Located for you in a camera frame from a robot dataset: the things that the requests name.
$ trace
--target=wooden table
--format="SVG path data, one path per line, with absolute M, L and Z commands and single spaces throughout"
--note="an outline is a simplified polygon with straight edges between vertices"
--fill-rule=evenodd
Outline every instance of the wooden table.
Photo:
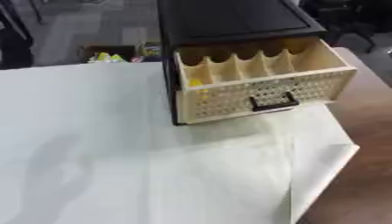
M 308 211 L 317 224 L 392 223 L 392 88 L 348 50 L 359 72 L 330 110 L 360 151 Z

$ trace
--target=woven drawer front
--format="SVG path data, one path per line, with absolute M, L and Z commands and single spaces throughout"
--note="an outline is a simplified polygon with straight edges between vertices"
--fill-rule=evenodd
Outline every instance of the woven drawer front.
M 355 74 L 322 40 L 277 42 L 276 51 L 270 47 L 275 42 L 177 51 L 180 120 L 200 123 L 332 102 Z
M 215 120 L 220 117 L 254 114 L 249 97 L 259 105 L 287 102 L 284 93 L 305 102 L 329 102 L 340 92 L 353 71 L 317 73 L 278 80 L 193 90 L 184 93 L 183 114 L 188 123 Z

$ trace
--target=black cabinet top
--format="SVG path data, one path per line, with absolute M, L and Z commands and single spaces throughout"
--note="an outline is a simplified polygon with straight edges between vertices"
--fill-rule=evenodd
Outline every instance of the black cabinet top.
M 324 29 L 290 0 L 158 0 L 171 46 L 310 36 Z

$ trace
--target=office chair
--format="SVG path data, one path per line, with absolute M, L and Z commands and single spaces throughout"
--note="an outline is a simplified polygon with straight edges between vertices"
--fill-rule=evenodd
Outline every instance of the office chair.
M 334 46 L 344 34 L 354 33 L 369 43 L 367 53 L 375 48 L 371 38 L 375 27 L 359 21 L 360 0 L 307 0 L 301 7 L 328 30 L 324 38 L 330 45 Z

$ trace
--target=table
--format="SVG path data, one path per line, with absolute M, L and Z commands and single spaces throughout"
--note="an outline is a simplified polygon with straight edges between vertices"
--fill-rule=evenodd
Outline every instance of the table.
M 294 223 L 358 150 L 325 105 L 174 127 L 160 63 L 2 71 L 0 105 L 6 224 Z
M 311 207 L 312 223 L 391 223 L 392 88 L 346 49 L 359 72 L 330 110 L 360 152 Z

